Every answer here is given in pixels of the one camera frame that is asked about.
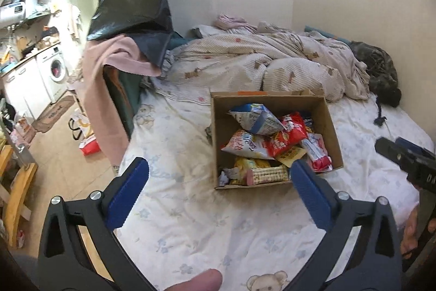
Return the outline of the person's right hand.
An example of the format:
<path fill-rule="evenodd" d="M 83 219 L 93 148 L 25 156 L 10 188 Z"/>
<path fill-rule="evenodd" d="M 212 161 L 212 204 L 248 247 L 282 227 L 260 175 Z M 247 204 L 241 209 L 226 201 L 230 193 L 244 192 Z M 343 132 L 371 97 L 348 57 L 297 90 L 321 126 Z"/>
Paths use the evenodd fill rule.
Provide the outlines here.
<path fill-rule="evenodd" d="M 419 205 L 416 205 L 412 210 L 404 228 L 403 239 L 400 249 L 404 259 L 409 259 L 412 251 L 417 248 L 417 220 L 418 220 Z"/>

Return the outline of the person's left hand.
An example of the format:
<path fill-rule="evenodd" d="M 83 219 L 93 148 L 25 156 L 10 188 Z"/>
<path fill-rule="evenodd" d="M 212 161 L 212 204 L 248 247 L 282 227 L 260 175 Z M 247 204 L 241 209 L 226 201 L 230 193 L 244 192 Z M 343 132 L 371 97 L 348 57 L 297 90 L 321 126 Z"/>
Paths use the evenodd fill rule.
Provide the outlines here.
<path fill-rule="evenodd" d="M 207 269 L 189 281 L 175 284 L 165 291 L 218 291 L 222 286 L 222 273 L 217 269 Z"/>

